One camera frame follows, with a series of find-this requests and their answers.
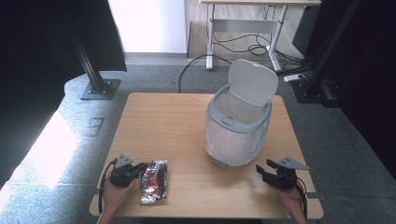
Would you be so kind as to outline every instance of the trash can lid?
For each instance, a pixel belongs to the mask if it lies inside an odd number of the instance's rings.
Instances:
[[[230,66],[228,85],[240,99],[265,106],[276,93],[278,79],[275,72],[258,63],[236,60]]]

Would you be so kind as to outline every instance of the black curtain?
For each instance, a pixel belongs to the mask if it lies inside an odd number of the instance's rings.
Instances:
[[[336,83],[338,105],[396,178],[396,2],[323,1],[308,53],[325,39],[320,13],[332,14],[325,9],[346,3],[358,6],[319,75]]]
[[[61,10],[93,66],[126,71],[107,0],[1,1],[0,187],[58,108],[64,84],[85,74]]]

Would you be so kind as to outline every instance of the black cable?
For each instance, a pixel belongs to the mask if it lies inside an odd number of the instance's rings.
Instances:
[[[287,68],[289,64],[294,66],[292,68]],[[283,63],[283,67],[285,68],[285,70],[289,71],[289,70],[300,70],[301,68],[305,68],[305,65],[301,65],[299,63]]]
[[[188,68],[193,62],[197,61],[198,59],[200,59],[200,58],[202,58],[202,57],[207,57],[207,56],[212,56],[212,57],[215,57],[215,58],[219,58],[219,59],[222,59],[222,60],[223,60],[224,62],[226,62],[226,63],[231,63],[230,61],[227,61],[227,60],[225,60],[225,59],[223,59],[223,58],[220,58],[219,56],[216,56],[216,55],[213,55],[213,54],[204,54],[204,55],[201,55],[201,56],[199,56],[199,57],[193,59],[191,62],[189,62],[189,63],[184,67],[183,71],[181,71],[180,75],[178,76],[178,90],[177,90],[178,93],[181,93],[181,78],[183,77],[184,72],[187,70],[187,68]]]
[[[298,184],[296,182],[294,182],[290,177],[288,177],[287,175],[285,175],[283,172],[279,171],[279,169],[276,170],[277,172],[279,172],[282,176],[284,176],[293,186],[295,189],[297,189],[297,191],[300,193],[301,199],[303,201],[303,213],[305,218],[307,218],[307,200],[306,200],[306,195],[303,192],[303,190],[298,186]]]
[[[259,11],[253,17],[253,20],[258,20],[259,19],[260,15],[262,14],[262,8],[263,8],[263,6],[259,6]]]
[[[259,15],[259,16],[260,16],[261,11],[262,11],[262,8],[259,9],[259,11],[258,11],[258,13],[257,13],[256,15]],[[208,23],[208,20],[207,20],[207,19],[208,19],[208,15],[209,15],[209,5],[206,6],[206,37],[209,39],[209,31],[208,31],[208,28],[207,28],[207,23]],[[257,45],[250,45],[249,47],[247,47],[247,50],[234,50],[234,49],[229,49],[229,48],[225,47],[224,45],[220,44],[220,43],[226,43],[226,42],[235,41],[235,40],[238,40],[238,39],[241,39],[241,38],[245,38],[245,37],[248,37],[248,36],[255,36],[255,37],[256,37]],[[213,34],[213,38],[217,41],[217,42],[213,42],[213,44],[214,44],[214,45],[219,45],[219,46],[221,46],[221,47],[227,49],[228,51],[230,51],[230,52],[232,52],[232,53],[246,53],[246,52],[250,52],[251,54],[256,55],[256,56],[263,56],[263,55],[265,55],[265,54],[268,53],[268,50],[267,50],[267,48],[266,48],[265,46],[263,46],[262,44],[259,43],[258,37],[264,39],[265,41],[268,42],[269,45],[271,45],[271,42],[270,42],[267,38],[265,38],[265,37],[263,37],[263,36],[261,36],[261,35],[258,35],[258,34],[255,34],[255,35],[242,35],[242,36],[239,36],[239,37],[237,37],[237,38],[228,39],[228,40],[218,40],[218,39],[216,38],[215,34]],[[253,50],[256,50],[256,49],[264,49],[264,53],[255,53]]]
[[[99,214],[102,214],[103,212],[103,207],[102,207],[102,198],[103,198],[103,189],[105,188],[105,181],[106,181],[106,175],[107,175],[107,171],[108,168],[110,168],[110,165],[115,165],[117,162],[117,159],[114,159],[114,161],[111,161],[106,169],[105,172],[102,174],[102,179],[100,181],[100,185],[99,185],[99,189],[98,189],[98,193],[99,193],[99,200],[98,200],[98,207],[99,207]]]
[[[305,185],[304,181],[298,176],[297,176],[297,179],[299,179],[300,182],[303,184],[303,186],[304,186],[304,194],[306,194],[306,185]]]
[[[274,6],[274,10],[273,10],[273,18],[272,18],[272,20],[274,20],[274,17],[275,17],[275,11],[276,11],[276,6]]]
[[[295,73],[303,73],[303,72],[308,72],[312,71],[313,67],[311,66],[300,66],[294,69],[284,69],[282,71],[276,72],[278,76],[283,76],[287,74],[295,74]]]
[[[230,9],[228,9],[228,5],[225,5],[227,7],[227,14],[230,17],[230,19],[233,19],[233,17],[230,15]]]
[[[266,12],[264,12],[264,14],[262,14],[262,18],[264,19],[264,20],[267,20],[267,16],[268,16],[268,11],[270,10],[270,7],[267,7],[267,11]]]
[[[309,57],[307,58],[296,58],[293,56],[290,56],[286,53],[283,53],[279,50],[275,50],[276,52],[276,57],[279,57],[283,60],[289,61],[289,62],[294,62],[294,63],[299,63],[303,66],[309,66],[311,69],[315,66],[318,58],[320,57],[321,53],[325,50],[326,46],[328,45],[328,43],[330,42],[330,39],[334,33],[335,29],[332,29],[331,33],[328,35],[328,37],[323,41],[323,43],[320,45],[320,47],[313,53],[311,54]]]

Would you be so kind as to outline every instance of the black pole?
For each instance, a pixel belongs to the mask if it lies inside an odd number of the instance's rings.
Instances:
[[[324,78],[322,75],[322,69],[327,62],[328,58],[332,54],[333,49],[335,48],[338,40],[340,39],[341,34],[345,31],[347,25],[349,24],[349,21],[351,17],[355,14],[356,9],[358,8],[359,4],[361,3],[361,0],[352,0],[352,2],[349,3],[349,6],[346,10],[346,14],[344,15],[344,18],[341,19],[341,22],[339,26],[337,27],[336,31],[334,32],[334,35],[332,36],[332,39],[330,40],[329,45],[323,52],[323,55],[321,59],[319,60],[317,66],[315,67],[314,74],[312,78],[310,79],[310,82],[306,88],[306,94],[307,95],[318,95],[321,93],[321,82]]]
[[[64,24],[67,29],[67,33],[69,33],[69,37],[72,41],[72,45],[76,51],[76,54],[81,62],[82,67],[90,79],[90,85],[87,86],[86,90],[82,93],[82,100],[111,100],[115,89],[119,85],[118,79],[106,79],[104,80],[100,75],[99,71],[92,65],[85,49],[81,41],[78,38],[78,34],[74,28],[73,22],[71,22],[69,15],[67,14],[67,10],[64,6],[62,0],[58,0],[60,5],[60,13],[62,14],[62,18]]]

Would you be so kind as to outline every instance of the table leg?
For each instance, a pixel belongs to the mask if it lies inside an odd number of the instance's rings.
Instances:
[[[283,22],[285,20],[287,10],[288,10],[288,6],[283,6],[282,12],[280,13],[279,20],[277,21],[276,32],[275,32],[274,38],[271,42],[271,46],[267,46],[268,55],[270,56],[270,59],[274,66],[275,71],[281,70],[279,62],[277,61],[277,58],[275,56],[275,48],[276,48],[276,42],[279,39],[280,31],[282,30],[282,26],[283,26]]]
[[[206,50],[206,70],[213,69],[213,21],[215,19],[215,5],[212,5],[212,15],[209,17],[209,41]]]

